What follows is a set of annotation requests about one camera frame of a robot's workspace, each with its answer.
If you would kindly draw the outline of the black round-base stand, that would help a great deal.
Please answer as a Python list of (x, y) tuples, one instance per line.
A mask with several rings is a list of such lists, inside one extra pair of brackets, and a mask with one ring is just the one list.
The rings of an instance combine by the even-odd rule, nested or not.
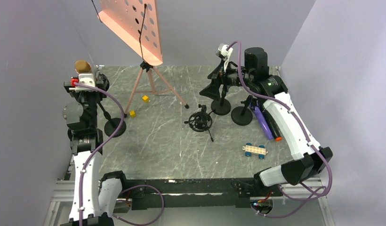
[(248, 95), (246, 100), (241, 101), (241, 106), (234, 108), (231, 112), (232, 121), (239, 126), (249, 125), (253, 119), (252, 113), (249, 110), (253, 96)]
[(211, 110), (216, 115), (227, 115), (231, 110), (230, 102), (225, 98), (228, 92), (228, 87), (223, 86), (221, 92), (221, 98), (219, 100), (213, 100), (211, 103)]

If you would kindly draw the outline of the gold microphone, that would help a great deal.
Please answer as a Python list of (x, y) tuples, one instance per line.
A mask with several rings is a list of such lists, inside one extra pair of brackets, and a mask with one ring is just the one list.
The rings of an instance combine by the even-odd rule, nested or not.
[(81, 73), (91, 73), (92, 72), (92, 67), (90, 63), (88, 63), (85, 60), (78, 60), (74, 64), (75, 71), (77, 74)]

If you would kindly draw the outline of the black shock-mount stand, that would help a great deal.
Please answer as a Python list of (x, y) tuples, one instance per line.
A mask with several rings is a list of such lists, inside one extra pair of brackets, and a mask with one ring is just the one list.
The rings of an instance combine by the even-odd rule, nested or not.
[[(103, 82), (103, 86), (104, 86), (103, 90), (108, 91), (108, 89), (110, 87), (110, 83), (109, 83), (108, 78), (103, 73), (98, 73), (97, 79), (98, 79), (98, 81)], [(119, 123), (121, 122), (121, 118), (112, 118), (111, 115), (103, 107), (101, 102), (98, 103), (98, 106), (102, 110), (103, 115), (104, 115), (105, 119), (107, 120), (107, 122), (105, 123), (105, 126), (104, 126), (104, 132), (107, 136), (110, 136), (117, 129)], [(125, 130), (126, 130), (126, 123), (123, 121), (121, 124), (121, 128), (116, 132), (116, 134), (113, 137), (121, 136), (125, 132)]]

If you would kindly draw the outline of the black tripod mic stand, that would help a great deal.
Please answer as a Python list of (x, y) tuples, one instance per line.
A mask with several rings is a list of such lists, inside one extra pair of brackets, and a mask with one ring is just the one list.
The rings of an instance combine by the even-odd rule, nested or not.
[(207, 112), (207, 106), (198, 104), (199, 111), (193, 113), (189, 116), (188, 120), (184, 121), (184, 124), (188, 124), (189, 127), (195, 132), (208, 132), (210, 139), (214, 142), (214, 139), (211, 135), (210, 128), (213, 125), (213, 119), (211, 117), (212, 113), (215, 113), (215, 110)]

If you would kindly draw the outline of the purple microphone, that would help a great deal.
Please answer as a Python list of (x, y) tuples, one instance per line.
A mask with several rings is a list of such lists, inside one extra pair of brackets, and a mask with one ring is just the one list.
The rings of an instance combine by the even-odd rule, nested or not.
[(267, 139), (268, 140), (274, 139), (273, 134), (272, 134), (272, 132), (268, 126), (268, 123), (267, 123), (262, 111), (260, 110), (259, 106), (257, 104), (254, 104), (251, 102), (250, 103), (250, 109), (254, 113), (254, 115), (255, 115), (257, 121), (259, 122), (259, 125), (260, 125), (261, 129), (263, 130)]

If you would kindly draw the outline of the black microphone orange tip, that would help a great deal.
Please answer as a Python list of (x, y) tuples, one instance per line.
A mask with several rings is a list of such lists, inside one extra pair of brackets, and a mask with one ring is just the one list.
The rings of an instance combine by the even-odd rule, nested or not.
[(277, 142), (282, 141), (282, 136), (281, 136), (281, 133), (279, 131), (279, 127), (277, 126), (273, 117), (270, 115), (270, 113), (267, 110), (263, 110), (262, 113), (265, 117), (265, 120), (268, 124), (268, 127), (269, 127), (271, 134), (272, 134), (273, 138), (275, 139), (275, 141), (277, 141)]

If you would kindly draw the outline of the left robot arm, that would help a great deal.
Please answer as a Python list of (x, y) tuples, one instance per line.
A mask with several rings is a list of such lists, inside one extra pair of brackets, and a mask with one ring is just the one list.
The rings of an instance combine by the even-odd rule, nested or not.
[(76, 170), (72, 209), (67, 226), (113, 226), (113, 211), (117, 198), (124, 197), (129, 191), (125, 174), (119, 171), (109, 172), (99, 178), (99, 169), (103, 161), (103, 146), (108, 139), (119, 137), (126, 130), (125, 114), (112, 118), (104, 111), (108, 122), (104, 130), (97, 126), (97, 109), (103, 109), (103, 98), (111, 98), (118, 106), (120, 103), (110, 95), (108, 86), (103, 82), (96, 85), (84, 85), (77, 79), (64, 82), (67, 93), (75, 98), (67, 104), (63, 118), (69, 128), (70, 148)]

